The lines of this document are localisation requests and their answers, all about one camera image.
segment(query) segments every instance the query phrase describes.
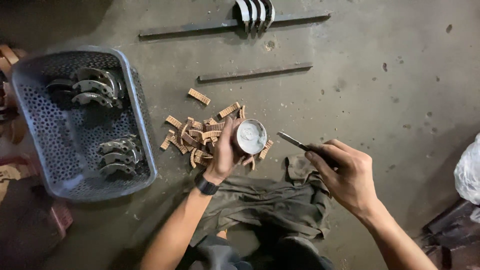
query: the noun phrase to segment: perforated basket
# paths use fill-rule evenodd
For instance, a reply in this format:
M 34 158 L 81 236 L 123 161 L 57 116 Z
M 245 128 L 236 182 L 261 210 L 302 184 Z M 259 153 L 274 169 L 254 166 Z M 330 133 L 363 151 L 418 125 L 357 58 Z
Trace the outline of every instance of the perforated basket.
M 123 76 L 129 97 L 123 101 L 124 108 L 108 109 L 91 102 L 66 110 L 53 103 L 47 83 L 69 78 L 80 67 Z M 79 202 L 105 200 L 145 188 L 156 178 L 153 151 L 158 147 L 142 86 L 120 51 L 86 46 L 26 57 L 12 67 L 11 83 L 34 139 L 45 188 L 52 196 Z M 145 157 L 137 175 L 101 176 L 96 148 L 126 134 L 136 134 L 142 141 Z

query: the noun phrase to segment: concrete floor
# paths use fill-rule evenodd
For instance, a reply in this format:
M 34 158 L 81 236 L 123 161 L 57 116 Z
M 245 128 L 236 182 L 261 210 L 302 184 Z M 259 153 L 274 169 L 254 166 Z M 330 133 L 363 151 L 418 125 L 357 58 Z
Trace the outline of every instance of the concrete floor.
M 274 134 L 285 130 L 302 142 L 338 138 L 371 155 L 377 195 L 412 237 L 456 200 L 453 168 L 480 131 L 480 36 L 475 34 L 480 2 L 277 0 L 277 12 L 331 12 L 332 17 L 318 25 L 271 29 L 261 39 L 222 33 L 137 41 L 141 28 L 227 18 L 233 3 L 24 0 L 2 4 L 0 29 L 27 50 L 67 43 L 124 52 L 142 76 L 159 144 L 169 114 L 207 119 L 238 101 L 276 141 L 252 177 L 280 179 L 281 160 L 300 152 L 277 141 Z M 272 50 L 266 48 L 269 41 L 275 43 Z M 248 81 L 195 82 L 205 73 L 297 61 L 312 61 L 314 67 Z M 208 107 L 185 97 L 191 87 L 212 99 Z M 174 147 L 156 157 L 156 164 L 159 177 L 148 189 L 72 206 L 74 224 L 45 268 L 120 268 L 133 260 L 154 227 L 144 222 L 167 216 L 157 206 L 172 201 L 169 195 L 190 177 L 188 157 Z M 315 244 L 338 269 L 385 268 L 368 232 L 337 203 L 330 220 L 330 234 Z

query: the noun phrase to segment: black watch strap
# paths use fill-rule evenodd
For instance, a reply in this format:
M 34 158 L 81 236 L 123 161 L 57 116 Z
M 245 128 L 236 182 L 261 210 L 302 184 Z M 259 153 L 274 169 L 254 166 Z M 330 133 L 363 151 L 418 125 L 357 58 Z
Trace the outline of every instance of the black watch strap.
M 204 172 L 205 169 L 201 170 L 197 176 L 195 176 L 195 185 L 202 194 L 213 195 L 220 186 L 206 180 L 204 177 Z

